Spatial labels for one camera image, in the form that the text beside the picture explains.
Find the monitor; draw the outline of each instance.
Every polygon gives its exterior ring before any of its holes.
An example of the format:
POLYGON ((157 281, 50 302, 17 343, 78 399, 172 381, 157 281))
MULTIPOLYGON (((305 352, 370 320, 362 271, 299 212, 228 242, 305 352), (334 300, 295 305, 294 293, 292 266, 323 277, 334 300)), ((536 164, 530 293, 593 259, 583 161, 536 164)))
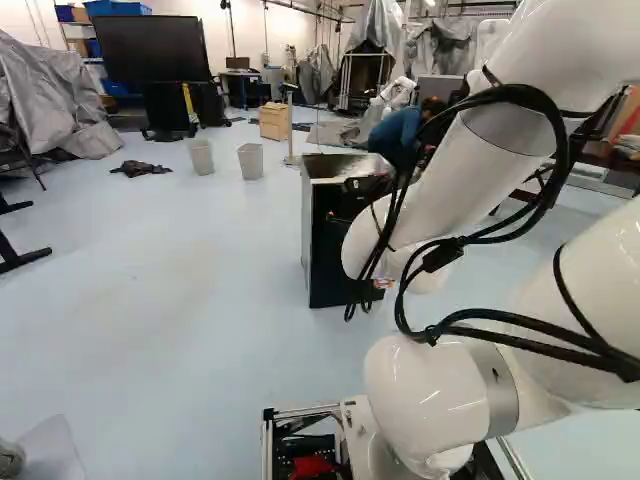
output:
POLYGON ((249 70, 249 57, 227 57, 227 68, 242 68, 249 70))
POLYGON ((97 16, 92 22, 113 81, 206 82, 211 77, 198 17, 97 16))

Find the red component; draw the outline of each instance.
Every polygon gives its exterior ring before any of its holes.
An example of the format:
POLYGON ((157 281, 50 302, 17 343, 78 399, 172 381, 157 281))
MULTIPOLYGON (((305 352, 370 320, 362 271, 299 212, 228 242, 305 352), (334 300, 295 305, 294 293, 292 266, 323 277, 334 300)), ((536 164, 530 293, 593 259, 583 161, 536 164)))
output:
POLYGON ((320 455, 294 458, 293 464, 295 465, 295 468, 291 477, 289 477, 289 480, 302 480, 303 478, 315 477, 321 473, 335 471, 333 466, 320 455))

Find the trash can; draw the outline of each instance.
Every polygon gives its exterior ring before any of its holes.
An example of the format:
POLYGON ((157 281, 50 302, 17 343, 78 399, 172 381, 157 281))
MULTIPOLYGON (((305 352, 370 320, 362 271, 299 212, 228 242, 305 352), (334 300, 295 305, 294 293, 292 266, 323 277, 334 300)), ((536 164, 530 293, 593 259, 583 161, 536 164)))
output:
POLYGON ((206 138, 196 138, 189 141, 189 155, 193 163, 193 169, 198 175, 213 173, 213 159, 211 158, 211 145, 206 138))
POLYGON ((240 160, 242 178, 257 180, 262 177, 262 144, 245 143, 238 148, 238 160, 240 160))

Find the floor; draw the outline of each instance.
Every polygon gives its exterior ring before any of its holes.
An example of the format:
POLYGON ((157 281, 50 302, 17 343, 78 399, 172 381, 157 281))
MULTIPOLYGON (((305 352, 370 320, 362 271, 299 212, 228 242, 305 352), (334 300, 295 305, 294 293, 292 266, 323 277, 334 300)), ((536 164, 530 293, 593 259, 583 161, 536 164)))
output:
MULTIPOLYGON (((294 121, 328 115, 297 108, 294 121)), ((349 324, 341 309, 307 308, 300 179, 282 165, 286 142, 247 122, 198 135, 213 141, 214 175, 192 172, 184 142, 126 133, 114 155, 47 173, 46 193, 31 179, 5 190, 9 201, 36 202, 0 219, 7 236, 54 255, 0 277, 0 364, 10 367, 0 434, 64 414, 91 480, 258 478, 262 409, 362 393, 362 359, 393 331, 390 296, 349 324), (261 181, 240 176, 245 142, 264 145, 261 181), (174 173, 108 173, 127 159, 174 173)), ((306 136, 294 132, 296 153, 318 151, 306 136)), ((411 297, 409 318, 425 325, 504 305, 561 243, 621 203, 568 187, 525 238, 472 249, 441 292, 411 297), (468 274, 478 271, 480 288, 468 274)), ((506 202, 498 218, 517 206, 506 202)), ((604 413, 513 437, 534 478, 637 477, 638 427, 636 412, 604 413)))

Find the white robot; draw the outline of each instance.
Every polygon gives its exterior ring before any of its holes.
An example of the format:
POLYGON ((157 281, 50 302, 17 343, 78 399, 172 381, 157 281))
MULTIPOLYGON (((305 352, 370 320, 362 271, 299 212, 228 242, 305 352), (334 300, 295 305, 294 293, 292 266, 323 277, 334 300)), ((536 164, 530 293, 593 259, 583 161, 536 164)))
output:
MULTIPOLYGON (((525 0, 484 72, 470 73, 472 94, 496 82, 536 87, 562 111, 570 134, 621 84, 640 80, 638 18, 637 0, 525 0)), ((392 248, 373 276, 400 279, 421 244, 467 231, 554 151, 553 134, 537 112, 496 103, 459 113, 409 187, 392 248)), ((365 209, 352 224, 342 250, 350 277, 362 271, 380 235, 376 218, 385 219, 389 205, 389 196, 378 200, 375 215, 365 209)), ((435 290, 448 268, 420 273, 411 288, 435 290)), ((636 368, 640 200, 566 245, 520 292, 512 312, 615 347, 636 368), (588 319, 586 328, 579 317, 588 319)), ((502 332, 589 353, 519 326, 502 332)), ((376 428, 413 474, 427 479, 447 478, 483 439, 584 409, 638 409, 638 378, 446 334, 432 345, 405 335, 384 338, 365 360, 367 409, 376 428)))

